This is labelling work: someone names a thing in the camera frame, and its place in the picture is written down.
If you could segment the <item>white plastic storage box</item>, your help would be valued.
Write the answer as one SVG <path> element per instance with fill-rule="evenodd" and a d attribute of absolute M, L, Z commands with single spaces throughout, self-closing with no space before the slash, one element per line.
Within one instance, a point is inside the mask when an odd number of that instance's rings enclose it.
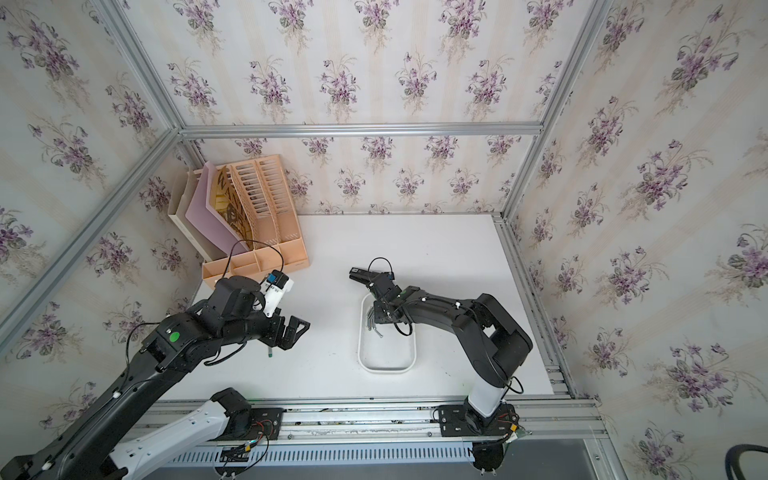
<path fill-rule="evenodd" d="M 357 360 L 371 374 L 403 374 L 416 363 L 416 333 L 402 336 L 389 325 L 379 325 L 373 318 L 374 299 L 367 294 L 361 303 Z"/>

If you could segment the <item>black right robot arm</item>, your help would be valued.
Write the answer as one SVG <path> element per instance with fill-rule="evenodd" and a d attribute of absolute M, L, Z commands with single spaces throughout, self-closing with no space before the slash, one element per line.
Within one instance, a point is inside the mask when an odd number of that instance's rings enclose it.
<path fill-rule="evenodd" d="M 361 270 L 349 277 L 372 295 L 373 324 L 392 325 L 402 336 L 412 335 L 417 325 L 453 334 L 478 377 L 465 401 L 467 413 L 483 421 L 496 414 L 533 341 L 494 296 L 452 299 L 417 286 L 402 289 L 393 272 Z"/>

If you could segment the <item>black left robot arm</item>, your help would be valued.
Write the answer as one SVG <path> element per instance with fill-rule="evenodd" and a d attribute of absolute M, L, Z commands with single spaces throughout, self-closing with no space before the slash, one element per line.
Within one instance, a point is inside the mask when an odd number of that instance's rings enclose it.
<path fill-rule="evenodd" d="M 291 349 L 310 327 L 280 313 L 279 302 L 292 286 L 277 270 L 263 281 L 223 278 L 209 298 L 154 323 L 113 384 L 45 448 L 13 457 L 2 468 L 2 478 L 139 479 L 205 441 L 246 438 L 252 407 L 229 387 L 182 420 L 134 442 L 123 440 L 187 374 L 200 364 L 218 362 L 222 347 L 258 340 L 270 348 Z"/>

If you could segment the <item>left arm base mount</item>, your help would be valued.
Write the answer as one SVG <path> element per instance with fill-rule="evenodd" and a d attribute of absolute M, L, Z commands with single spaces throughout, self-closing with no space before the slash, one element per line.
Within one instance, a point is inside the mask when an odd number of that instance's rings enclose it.
<path fill-rule="evenodd" d="M 276 440 L 284 413 L 282 408 L 252 408 L 248 413 L 235 414 L 214 441 L 256 440 L 262 435 L 270 441 Z"/>

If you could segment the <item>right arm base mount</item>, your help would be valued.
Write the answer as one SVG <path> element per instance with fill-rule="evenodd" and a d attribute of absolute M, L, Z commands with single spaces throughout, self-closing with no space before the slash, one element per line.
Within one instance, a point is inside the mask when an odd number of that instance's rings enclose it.
<path fill-rule="evenodd" d="M 442 437 L 502 437 L 516 432 L 520 416 L 511 404 L 502 403 L 490 417 L 483 417 L 466 403 L 438 406 L 433 419 Z"/>

